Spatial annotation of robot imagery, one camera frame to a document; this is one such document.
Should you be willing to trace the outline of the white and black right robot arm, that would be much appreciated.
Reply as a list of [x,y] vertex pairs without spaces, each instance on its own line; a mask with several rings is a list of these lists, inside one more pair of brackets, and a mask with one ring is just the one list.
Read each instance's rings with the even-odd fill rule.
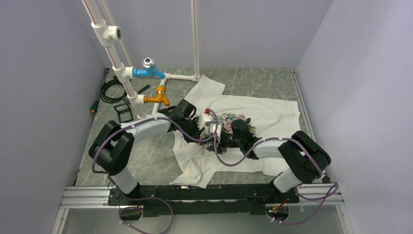
[[244,159],[282,158],[288,165],[269,185],[268,195],[274,202],[281,202],[294,187],[311,184],[331,164],[328,153],[301,130],[287,138],[257,137],[250,130],[249,118],[231,122],[230,128],[230,134],[214,136],[210,151],[220,156],[228,148],[238,148]]

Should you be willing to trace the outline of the white floral print t-shirt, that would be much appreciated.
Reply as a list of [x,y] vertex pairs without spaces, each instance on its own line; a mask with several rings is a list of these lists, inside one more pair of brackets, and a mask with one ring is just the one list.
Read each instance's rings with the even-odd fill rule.
[[[202,76],[199,82],[185,96],[197,113],[212,109],[223,125],[223,132],[230,133],[231,124],[237,119],[250,119],[249,129],[256,137],[291,137],[300,130],[299,108],[296,101],[269,98],[224,95],[225,85]],[[184,135],[174,132],[173,151],[182,174],[172,183],[205,188],[216,172],[263,172],[277,176],[287,170],[285,160],[279,158],[246,158],[237,166],[225,166],[214,152],[198,143],[187,143]]]

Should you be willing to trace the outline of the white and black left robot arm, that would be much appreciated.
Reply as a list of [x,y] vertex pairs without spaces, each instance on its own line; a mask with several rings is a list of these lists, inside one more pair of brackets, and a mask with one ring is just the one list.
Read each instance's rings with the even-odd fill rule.
[[127,168],[134,144],[155,135],[181,131],[187,142],[201,138],[204,128],[198,123],[196,107],[182,99],[178,105],[159,110],[151,117],[126,124],[108,121],[95,138],[88,155],[121,191],[125,203],[135,204],[141,185]]

